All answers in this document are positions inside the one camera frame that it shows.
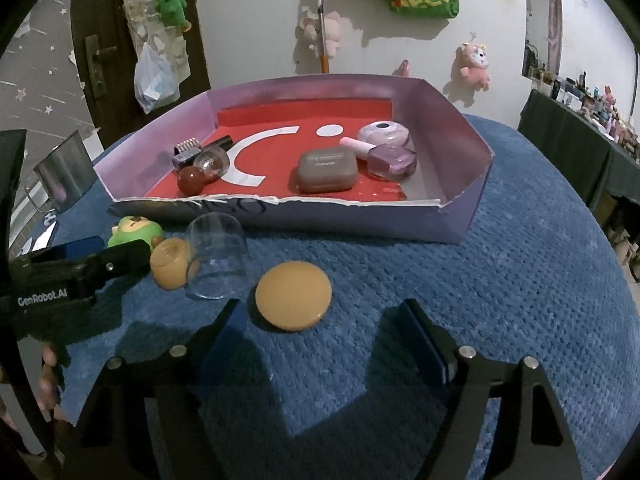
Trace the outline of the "person's left hand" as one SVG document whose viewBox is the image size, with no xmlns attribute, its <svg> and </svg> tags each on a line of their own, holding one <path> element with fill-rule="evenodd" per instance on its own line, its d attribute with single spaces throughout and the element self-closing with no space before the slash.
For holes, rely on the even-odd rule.
<svg viewBox="0 0 640 480">
<path fill-rule="evenodd" d="M 53 418 L 67 422 L 68 417 L 61 408 L 60 367 L 52 344 L 42 344 L 41 375 L 37 403 L 43 413 L 53 413 Z"/>
</svg>

